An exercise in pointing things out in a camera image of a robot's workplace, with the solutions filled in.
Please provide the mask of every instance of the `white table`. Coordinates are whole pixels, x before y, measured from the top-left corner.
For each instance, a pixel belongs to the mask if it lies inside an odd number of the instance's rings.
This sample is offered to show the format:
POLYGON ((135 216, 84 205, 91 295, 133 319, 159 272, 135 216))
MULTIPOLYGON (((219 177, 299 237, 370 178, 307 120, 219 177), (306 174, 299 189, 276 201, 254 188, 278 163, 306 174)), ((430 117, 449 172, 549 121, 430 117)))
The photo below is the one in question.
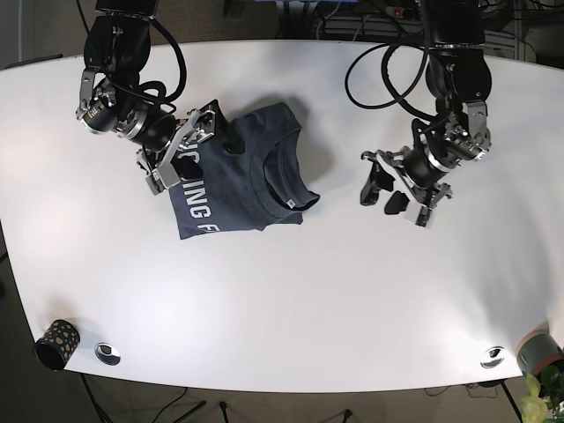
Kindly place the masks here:
MULTIPOLYGON (((56 318, 82 343, 69 370, 223 390, 399 390, 519 375, 511 348, 551 318, 564 340, 564 73, 488 58, 493 149, 448 177, 431 229, 359 205, 360 154, 412 144, 400 107, 357 109, 344 76, 367 44, 251 41, 182 46, 179 110, 218 98, 226 116, 285 100, 304 126, 302 176, 322 196, 301 226, 179 241, 137 147, 75 121, 82 58, 0 72, 0 219, 27 320, 56 318), (93 348, 108 342, 116 367, 93 348)), ((352 75, 359 100, 389 98, 380 53, 352 75)), ((390 74, 411 81, 420 53, 390 74)), ((170 48, 143 80, 177 82, 170 48)), ((434 111, 422 82, 410 97, 434 111)))

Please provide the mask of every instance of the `floor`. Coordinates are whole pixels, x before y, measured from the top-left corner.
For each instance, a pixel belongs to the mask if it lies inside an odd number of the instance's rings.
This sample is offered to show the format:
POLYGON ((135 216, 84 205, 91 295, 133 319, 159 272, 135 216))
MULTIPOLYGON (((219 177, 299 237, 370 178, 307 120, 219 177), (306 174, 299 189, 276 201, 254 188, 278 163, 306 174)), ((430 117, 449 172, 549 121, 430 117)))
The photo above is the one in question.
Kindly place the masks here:
MULTIPOLYGON (((93 22, 95 0, 82 0, 86 19, 93 22)), ((239 22, 225 21, 219 0, 162 0, 159 19, 178 39, 214 41, 270 39, 278 31, 273 4, 248 4, 239 22)), ((71 0, 37 0, 34 10, 34 55, 82 54, 85 44, 75 4, 71 0)), ((156 34, 153 43, 163 40, 156 34)), ((4 238, 0 237, 0 255, 4 238)), ((52 373, 33 357, 33 339, 19 301, 9 261, 0 264, 0 420, 18 422, 95 423, 96 413, 77 374, 52 373)), ((159 409, 182 388, 89 377, 93 393, 115 421, 150 423, 159 409)), ((520 403, 525 394, 521 378, 508 381, 520 403)), ((188 422, 222 422, 219 401, 229 404, 232 423, 340 423, 351 409, 352 423, 517 422, 501 388, 455 386, 429 390, 360 394, 264 394, 189 389, 188 394, 160 416, 172 422, 197 402, 206 407, 188 422)))

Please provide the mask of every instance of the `green leaves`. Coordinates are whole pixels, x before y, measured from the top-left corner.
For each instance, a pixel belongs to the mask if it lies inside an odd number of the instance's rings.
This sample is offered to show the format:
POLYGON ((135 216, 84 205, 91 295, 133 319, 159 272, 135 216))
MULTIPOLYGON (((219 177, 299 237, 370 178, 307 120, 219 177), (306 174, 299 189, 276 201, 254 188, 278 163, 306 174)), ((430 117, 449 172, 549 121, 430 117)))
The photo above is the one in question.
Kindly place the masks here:
POLYGON ((559 379, 560 370, 556 366, 546 366, 540 373, 540 381, 548 390, 552 390, 559 379))

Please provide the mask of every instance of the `navy t-shirt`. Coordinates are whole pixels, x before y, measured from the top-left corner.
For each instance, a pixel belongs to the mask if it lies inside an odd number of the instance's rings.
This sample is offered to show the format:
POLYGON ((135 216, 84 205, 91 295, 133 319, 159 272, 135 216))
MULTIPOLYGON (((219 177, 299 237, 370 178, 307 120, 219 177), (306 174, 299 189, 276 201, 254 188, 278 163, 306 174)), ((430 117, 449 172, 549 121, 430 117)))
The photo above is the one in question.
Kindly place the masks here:
POLYGON ((296 156, 300 131, 290 108, 278 103, 228 124, 229 142, 244 143, 245 153, 230 154, 213 138, 181 153, 204 171, 201 179, 169 190, 181 239, 301 224, 302 212, 319 196, 300 178, 296 156))

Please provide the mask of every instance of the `black cylindrical container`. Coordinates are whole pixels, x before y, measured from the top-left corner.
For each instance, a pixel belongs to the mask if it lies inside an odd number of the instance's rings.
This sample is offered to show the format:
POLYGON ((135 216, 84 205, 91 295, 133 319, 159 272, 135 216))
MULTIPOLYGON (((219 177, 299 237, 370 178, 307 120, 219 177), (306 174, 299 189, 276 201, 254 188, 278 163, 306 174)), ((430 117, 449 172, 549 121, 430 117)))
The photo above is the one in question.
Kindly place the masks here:
POLYGON ((64 320, 55 320, 35 342, 33 353, 51 370, 63 370, 80 343, 78 330, 64 320))

